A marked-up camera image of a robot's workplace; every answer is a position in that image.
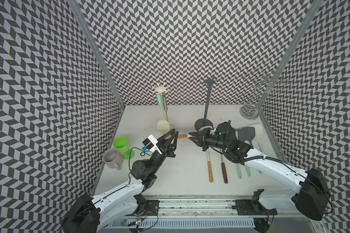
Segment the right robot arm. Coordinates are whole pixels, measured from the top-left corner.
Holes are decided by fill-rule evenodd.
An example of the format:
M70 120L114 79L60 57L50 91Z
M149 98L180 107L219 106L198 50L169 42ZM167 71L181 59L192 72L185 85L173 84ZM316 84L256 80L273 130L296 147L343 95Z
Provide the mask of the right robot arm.
M317 169L290 166L280 159L270 157L254 148L252 137L243 136L230 122L223 122L213 129L203 127L190 132L189 139L203 151L209 148L235 164L260 170L286 186L286 190L259 191L258 203L267 210L298 210L304 216L320 221L330 204L330 189L323 174Z

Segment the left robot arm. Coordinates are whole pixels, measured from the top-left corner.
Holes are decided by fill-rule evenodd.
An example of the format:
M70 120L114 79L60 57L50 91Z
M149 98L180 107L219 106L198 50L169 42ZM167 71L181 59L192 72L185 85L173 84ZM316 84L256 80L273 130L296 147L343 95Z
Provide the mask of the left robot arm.
M60 232L97 233L124 216L144 212L146 199L142 193L154 184L165 159L176 156L177 140L175 129L160 138L148 136L143 144L152 152L151 157L135 161L128 180L121 185L93 197L80 196L63 217Z

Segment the cream spatula wooden handle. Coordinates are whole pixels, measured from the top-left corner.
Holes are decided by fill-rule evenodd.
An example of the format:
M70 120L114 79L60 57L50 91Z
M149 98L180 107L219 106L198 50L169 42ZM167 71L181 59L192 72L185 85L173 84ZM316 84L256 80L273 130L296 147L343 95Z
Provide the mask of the cream spatula wooden handle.
M252 124L250 127L253 127L255 129L255 137L254 140L257 142L259 146L259 151L264 153L263 147L261 145L261 139L263 137L263 127L260 124Z

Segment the cream spatula light wood handle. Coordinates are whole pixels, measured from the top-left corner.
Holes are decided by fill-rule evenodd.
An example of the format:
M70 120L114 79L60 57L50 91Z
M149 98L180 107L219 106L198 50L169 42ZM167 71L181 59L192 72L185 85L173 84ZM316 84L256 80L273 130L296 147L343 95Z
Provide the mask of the cream spatula light wood handle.
M184 138L188 138L188 137L189 137L188 134L181 134L181 135L177 136L177 139L184 139Z

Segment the cream utensil rack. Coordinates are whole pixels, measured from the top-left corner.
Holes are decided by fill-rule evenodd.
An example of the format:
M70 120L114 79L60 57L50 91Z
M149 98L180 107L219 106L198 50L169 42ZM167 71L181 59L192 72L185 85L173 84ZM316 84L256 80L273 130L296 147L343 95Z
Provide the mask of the cream utensil rack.
M164 84L160 83L157 83L153 89L161 112L161 119L157 122L157 132L160 136L163 136L171 129L175 129L175 126L169 122L168 118L168 106L165 98L165 94L168 90Z

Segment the cream turner mint handle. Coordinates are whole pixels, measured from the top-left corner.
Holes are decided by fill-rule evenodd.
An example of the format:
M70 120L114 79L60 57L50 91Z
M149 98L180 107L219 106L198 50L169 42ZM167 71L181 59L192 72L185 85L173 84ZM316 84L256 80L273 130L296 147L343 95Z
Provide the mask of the cream turner mint handle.
M238 178L242 179L242 173L241 173L239 164L235 164L235 166L236 166L236 171L237 171Z

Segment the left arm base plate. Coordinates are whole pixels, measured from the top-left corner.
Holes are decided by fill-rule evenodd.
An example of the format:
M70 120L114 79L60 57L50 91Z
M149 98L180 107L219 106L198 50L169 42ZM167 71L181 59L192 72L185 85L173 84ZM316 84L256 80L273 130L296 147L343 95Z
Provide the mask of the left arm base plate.
M159 211L159 203L159 200L147 200L145 202L139 203L134 214L141 216L156 216L158 215Z

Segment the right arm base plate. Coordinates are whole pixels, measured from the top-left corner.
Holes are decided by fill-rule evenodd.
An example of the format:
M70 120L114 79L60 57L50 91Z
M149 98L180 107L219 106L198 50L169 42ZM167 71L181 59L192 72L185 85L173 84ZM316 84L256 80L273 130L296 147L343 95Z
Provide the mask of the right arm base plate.
M276 209L265 209L258 201L252 200L235 200L231 207L236 210L240 216L275 216L278 214Z

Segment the grey turner mint handle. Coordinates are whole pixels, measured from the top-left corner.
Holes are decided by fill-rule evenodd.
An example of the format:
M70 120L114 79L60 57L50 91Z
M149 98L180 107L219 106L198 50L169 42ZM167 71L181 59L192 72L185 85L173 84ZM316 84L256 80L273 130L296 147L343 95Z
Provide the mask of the grey turner mint handle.
M251 176L250 167L248 165L244 165L244 167L246 169L247 176L250 177Z

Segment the grey spatula mint handle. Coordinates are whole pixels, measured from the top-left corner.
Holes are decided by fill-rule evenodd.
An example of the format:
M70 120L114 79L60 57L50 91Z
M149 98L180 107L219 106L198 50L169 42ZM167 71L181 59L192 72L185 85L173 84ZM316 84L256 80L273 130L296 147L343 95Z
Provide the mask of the grey spatula mint handle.
M238 133L238 140L245 142L248 141L249 144L252 146L252 141L255 137L255 129L253 127L243 127L240 129L236 129L236 132Z

